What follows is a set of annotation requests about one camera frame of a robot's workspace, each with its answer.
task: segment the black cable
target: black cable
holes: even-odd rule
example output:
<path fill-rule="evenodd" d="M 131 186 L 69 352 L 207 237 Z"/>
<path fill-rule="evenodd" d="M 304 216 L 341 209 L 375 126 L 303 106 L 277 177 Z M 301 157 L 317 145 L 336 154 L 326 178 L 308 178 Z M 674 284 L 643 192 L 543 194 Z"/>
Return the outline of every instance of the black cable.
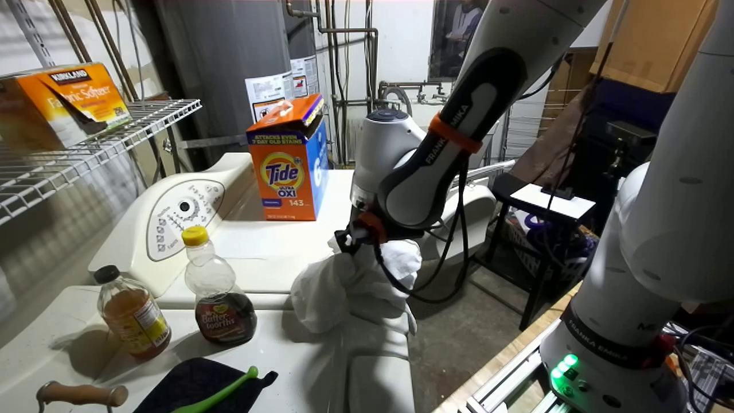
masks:
<path fill-rule="evenodd" d="M 698 410 L 700 413 L 700 408 L 695 405 L 695 391 L 700 391 L 702 397 L 707 397 L 709 398 L 709 404 L 721 404 L 721 405 L 731 405 L 731 401 L 727 401 L 727 398 L 721 398 L 721 397 L 715 397 L 715 395 L 709 395 L 707 389 L 702 389 L 695 381 L 692 381 L 692 375 L 690 375 L 690 369 L 688 369 L 688 363 L 686 363 L 686 358 L 683 358 L 683 346 L 692 339 L 692 336 L 700 336 L 702 335 L 702 331 L 713 331 L 713 328 L 718 328 L 718 326 L 700 326 L 700 328 L 692 328 L 692 331 L 688 331 L 688 333 L 680 333 L 680 339 L 677 342 L 677 356 L 678 356 L 678 364 L 680 364 L 680 371 L 683 371 L 683 375 L 686 375 L 686 381 L 688 381 L 688 401 L 690 401 L 690 408 L 692 410 Z"/>
<path fill-rule="evenodd" d="M 555 60 L 555 63 L 550 67 L 550 71 L 549 71 L 549 75 L 545 75 L 545 81 L 538 84 L 538 86 L 534 86 L 532 92 L 526 92 L 526 93 L 520 93 L 519 95 L 519 100 L 523 100 L 523 98 L 530 98 L 530 95 L 534 95 L 534 93 L 538 93 L 553 77 L 555 77 L 555 73 L 557 73 L 557 69 L 559 69 L 559 61 L 561 61 L 561 56 L 559 60 Z"/>
<path fill-rule="evenodd" d="M 718 339 L 722 333 L 727 333 L 734 324 L 734 312 L 718 326 L 718 331 L 713 333 L 713 336 Z"/>
<path fill-rule="evenodd" d="M 683 344 L 700 344 L 700 346 L 703 346 L 707 350 L 725 358 L 727 363 L 734 363 L 734 346 L 727 344 L 727 342 L 722 342 L 722 339 L 715 339 L 715 336 L 710 336 L 710 335 L 702 335 L 702 331 L 715 331 L 715 333 L 721 333 L 721 326 L 700 326 L 700 328 L 688 331 L 688 333 L 683 335 L 683 339 L 680 339 L 680 346 L 683 346 Z"/>
<path fill-rule="evenodd" d="M 586 120 L 589 112 L 591 112 L 591 110 L 586 108 L 586 100 L 589 100 L 589 95 L 597 92 L 597 86 L 598 86 L 598 82 L 600 82 L 600 73 L 602 73 L 602 67 L 606 67 L 610 52 L 612 52 L 612 43 L 606 43 L 606 51 L 602 51 L 602 54 L 600 54 L 598 69 L 593 71 L 591 84 L 589 84 L 589 89 L 584 89 L 584 98 L 583 98 L 583 104 L 579 104 L 579 116 L 577 116 L 577 122 L 576 122 L 576 126 L 574 126 L 574 138 L 570 138 L 569 149 L 567 149 L 567 154 L 565 154 L 565 163 L 561 163 L 559 172 L 555 175 L 555 178 L 553 178 L 553 184 L 550 184 L 550 196 L 549 196 L 549 204 L 545 204 L 549 210 L 550 210 L 550 204 L 553 204 L 553 199 L 555 199 L 555 191 L 559 187 L 559 184 L 561 184 L 561 178 L 565 178 L 565 175 L 567 175 L 567 169 L 569 169 L 570 154 L 576 151 L 576 146 L 577 146 L 577 141 L 579 141 L 579 131 L 583 131 L 583 126 L 584 126 L 584 120 Z M 540 241 L 543 241 L 543 252 L 550 257 L 550 262 L 553 262 L 555 265 L 559 265 L 565 273 L 570 273 L 570 269 L 569 269 L 565 262 L 557 262 L 557 258 L 555 258 L 555 255 L 553 255 L 553 250 L 550 250 L 550 246 L 549 246 L 549 234 L 545 234 L 545 230 L 543 230 L 543 234 L 540 234 Z"/>
<path fill-rule="evenodd" d="M 433 305 L 453 301 L 453 299 L 458 295 L 461 286 L 466 284 L 468 262 L 469 262 L 469 258 L 468 258 L 466 210 L 462 210 L 462 187 L 466 187 L 466 160 L 462 160 L 462 167 L 461 167 L 461 172 L 458 172 L 458 204 L 456 204 L 456 217 L 453 217 L 453 223 L 451 223 L 451 234 L 453 234 L 456 221 L 461 221 L 461 238 L 462 238 L 462 252 L 461 252 L 462 264 L 461 264 L 461 270 L 458 270 L 458 274 L 456 274 L 456 280 L 453 280 L 453 288 L 451 288 L 448 295 L 442 295 L 442 299 L 417 295 L 417 292 L 427 288 L 427 286 L 435 280 L 435 274 L 438 274 L 438 270 L 440 270 L 440 265 L 442 265 L 442 262 L 444 262 L 444 255 L 448 255 L 448 248 L 450 248 L 451 241 L 444 242 L 442 257 L 440 257 L 433 274 L 430 274 L 422 286 L 414 286 L 414 288 L 403 286 L 403 284 L 389 273 L 389 269 L 385 265 L 380 246 L 374 242 L 374 257 L 375 257 L 378 265 L 383 269 L 388 281 L 389 281 L 396 292 L 406 293 L 406 295 L 411 295 L 411 299 L 414 299 L 414 301 L 420 301 L 420 302 L 433 302 Z"/>
<path fill-rule="evenodd" d="M 430 237 L 430 238 L 438 238 L 438 241 L 448 241 L 448 237 L 440 237 L 440 234 L 435 234 L 433 230 L 427 230 L 427 234 Z"/>

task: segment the water heater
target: water heater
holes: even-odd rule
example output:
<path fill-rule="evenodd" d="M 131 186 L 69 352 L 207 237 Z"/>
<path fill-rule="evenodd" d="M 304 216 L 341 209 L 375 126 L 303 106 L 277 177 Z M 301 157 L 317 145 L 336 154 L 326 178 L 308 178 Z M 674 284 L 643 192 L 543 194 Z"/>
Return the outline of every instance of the water heater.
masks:
<path fill-rule="evenodd" d="M 277 0 L 155 0 L 184 93 L 202 98 L 199 138 L 235 138 L 293 92 Z M 215 163 L 219 149 L 207 151 Z"/>

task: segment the white robot arm segment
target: white robot arm segment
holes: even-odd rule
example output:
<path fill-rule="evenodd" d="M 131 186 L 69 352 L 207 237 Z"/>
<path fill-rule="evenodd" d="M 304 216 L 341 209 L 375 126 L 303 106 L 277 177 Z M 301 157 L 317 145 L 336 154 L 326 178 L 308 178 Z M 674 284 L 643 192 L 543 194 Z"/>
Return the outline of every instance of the white robot arm segment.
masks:
<path fill-rule="evenodd" d="M 570 45 L 602 0 L 492 0 L 473 36 L 456 89 L 406 165 L 389 172 L 375 202 L 352 223 L 371 241 L 420 237 L 442 210 L 496 120 Z"/>
<path fill-rule="evenodd" d="M 414 151 L 422 138 L 424 131 L 399 110 L 370 112 L 352 139 L 350 204 L 363 209 L 374 202 L 378 184 L 403 156 Z"/>
<path fill-rule="evenodd" d="M 569 352 L 577 359 L 574 374 L 550 374 L 577 410 L 683 410 L 660 328 L 683 301 L 734 295 L 731 36 L 734 0 L 721 0 L 652 163 L 625 178 L 586 280 L 540 344 L 550 371 Z"/>

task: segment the wire shelf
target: wire shelf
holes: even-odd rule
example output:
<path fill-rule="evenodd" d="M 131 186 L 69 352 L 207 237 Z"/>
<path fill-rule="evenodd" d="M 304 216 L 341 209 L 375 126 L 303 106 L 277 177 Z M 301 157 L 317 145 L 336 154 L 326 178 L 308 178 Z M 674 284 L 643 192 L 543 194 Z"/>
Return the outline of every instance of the wire shelf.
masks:
<path fill-rule="evenodd" d="M 94 169 L 109 163 L 109 157 L 173 126 L 199 108 L 202 104 L 198 98 L 131 104 L 131 122 L 79 146 L 27 156 L 0 154 L 0 225 L 74 182 L 94 175 Z"/>

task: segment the orange detergent box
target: orange detergent box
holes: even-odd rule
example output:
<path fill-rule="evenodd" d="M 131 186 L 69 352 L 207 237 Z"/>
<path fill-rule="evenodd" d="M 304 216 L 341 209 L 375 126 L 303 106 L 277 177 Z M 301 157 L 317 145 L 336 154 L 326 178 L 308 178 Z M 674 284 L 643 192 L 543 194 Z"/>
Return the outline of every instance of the orange detergent box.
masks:
<path fill-rule="evenodd" d="M 271 108 L 247 128 L 261 207 L 268 221 L 315 221 L 326 191 L 323 98 L 308 93 Z"/>
<path fill-rule="evenodd" d="M 0 77 L 0 145 L 70 149 L 131 120 L 104 63 L 74 63 Z"/>

